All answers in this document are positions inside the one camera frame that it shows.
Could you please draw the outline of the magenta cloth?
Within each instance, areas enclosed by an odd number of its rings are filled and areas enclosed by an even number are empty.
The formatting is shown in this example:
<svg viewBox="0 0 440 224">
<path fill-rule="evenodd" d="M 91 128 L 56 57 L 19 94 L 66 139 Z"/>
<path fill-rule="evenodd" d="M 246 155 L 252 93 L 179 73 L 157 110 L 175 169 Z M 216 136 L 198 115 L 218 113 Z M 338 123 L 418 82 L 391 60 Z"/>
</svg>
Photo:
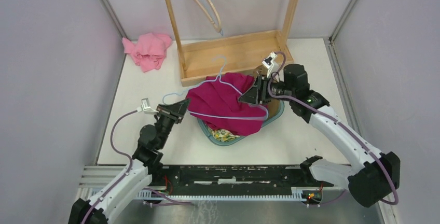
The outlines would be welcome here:
<svg viewBox="0 0 440 224">
<path fill-rule="evenodd" d="M 254 77 L 240 73 L 226 73 L 222 80 L 234 85 L 242 93 L 254 83 Z M 240 95 L 231 87 L 219 82 L 208 82 L 200 87 L 189 90 L 186 98 L 190 99 L 188 110 L 217 116 L 258 117 L 265 112 L 257 107 L 238 101 Z M 248 136 L 257 133 L 264 121 L 217 119 L 203 116 L 192 116 L 202 120 L 212 129 L 226 129 L 235 135 Z"/>
</svg>

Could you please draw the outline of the brown skirt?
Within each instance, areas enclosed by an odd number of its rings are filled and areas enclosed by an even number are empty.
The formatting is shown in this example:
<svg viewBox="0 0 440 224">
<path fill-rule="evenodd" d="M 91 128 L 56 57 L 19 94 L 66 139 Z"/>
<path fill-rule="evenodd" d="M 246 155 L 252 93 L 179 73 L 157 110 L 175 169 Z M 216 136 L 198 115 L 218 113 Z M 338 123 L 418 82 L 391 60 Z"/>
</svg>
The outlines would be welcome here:
<svg viewBox="0 0 440 224">
<path fill-rule="evenodd" d="M 263 65 L 260 65 L 253 70 L 252 76 L 254 77 L 254 79 L 256 79 L 258 75 L 267 76 L 267 74 L 268 74 L 267 68 L 265 68 Z M 276 99 L 272 99 L 269 103 L 265 104 L 265 106 L 268 110 L 267 121 L 269 121 L 270 119 L 276 116 L 280 107 L 280 101 Z"/>
</svg>

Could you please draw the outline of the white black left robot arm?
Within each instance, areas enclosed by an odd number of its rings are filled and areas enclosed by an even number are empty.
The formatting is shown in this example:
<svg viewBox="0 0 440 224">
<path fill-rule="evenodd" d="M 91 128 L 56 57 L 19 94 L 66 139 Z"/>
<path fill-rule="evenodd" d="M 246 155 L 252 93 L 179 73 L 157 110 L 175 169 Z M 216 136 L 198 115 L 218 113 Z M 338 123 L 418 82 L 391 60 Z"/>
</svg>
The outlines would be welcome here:
<svg viewBox="0 0 440 224">
<path fill-rule="evenodd" d="M 143 99 L 140 107 L 119 117 L 112 127 L 111 135 L 115 133 L 117 124 L 130 115 L 146 113 L 153 115 L 156 121 L 141 128 L 137 148 L 132 155 L 118 150 L 114 140 L 110 139 L 113 151 L 128 158 L 128 164 L 98 193 L 87 200 L 76 200 L 68 222 L 113 223 L 141 190 L 149 185 L 159 185 L 163 179 L 161 150 L 172 128 L 184 119 L 189 103 L 190 100 L 185 99 L 152 108 L 148 99 Z"/>
</svg>

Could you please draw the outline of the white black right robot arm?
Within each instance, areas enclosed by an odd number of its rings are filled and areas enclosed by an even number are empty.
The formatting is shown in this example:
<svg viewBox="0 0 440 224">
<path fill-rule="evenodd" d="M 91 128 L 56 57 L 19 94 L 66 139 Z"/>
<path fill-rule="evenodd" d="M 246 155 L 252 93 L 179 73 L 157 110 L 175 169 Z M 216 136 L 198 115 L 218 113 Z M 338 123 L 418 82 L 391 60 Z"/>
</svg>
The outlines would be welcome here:
<svg viewBox="0 0 440 224">
<path fill-rule="evenodd" d="M 329 101 L 310 89 L 303 65 L 289 64 L 283 69 L 283 80 L 274 80 L 276 73 L 259 75 L 254 84 L 238 98 L 239 102 L 262 104 L 283 100 L 292 112 L 320 131 L 347 159 L 348 165 L 313 156 L 300 166 L 300 181 L 312 187 L 319 181 L 350 192 L 363 207 L 377 202 L 397 205 L 401 160 L 394 152 L 384 153 L 370 144 L 354 129 L 344 124 Z"/>
</svg>

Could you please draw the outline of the wooden clothes rack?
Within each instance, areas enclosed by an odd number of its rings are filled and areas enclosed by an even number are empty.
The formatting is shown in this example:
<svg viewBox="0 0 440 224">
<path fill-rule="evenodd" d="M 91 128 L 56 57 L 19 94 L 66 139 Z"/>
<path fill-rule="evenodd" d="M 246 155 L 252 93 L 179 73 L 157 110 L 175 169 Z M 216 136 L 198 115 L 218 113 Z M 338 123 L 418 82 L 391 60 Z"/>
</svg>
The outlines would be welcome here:
<svg viewBox="0 0 440 224">
<path fill-rule="evenodd" d="M 294 59 L 287 47 L 294 14 L 299 0 L 289 0 L 281 30 L 256 32 L 198 43 L 182 44 L 171 0 L 165 0 L 172 25 L 179 60 L 180 79 L 184 87 L 193 86 L 219 72 L 221 62 L 211 62 L 219 55 L 226 57 L 224 72 L 248 74 L 272 51 L 283 51 L 287 61 Z"/>
</svg>

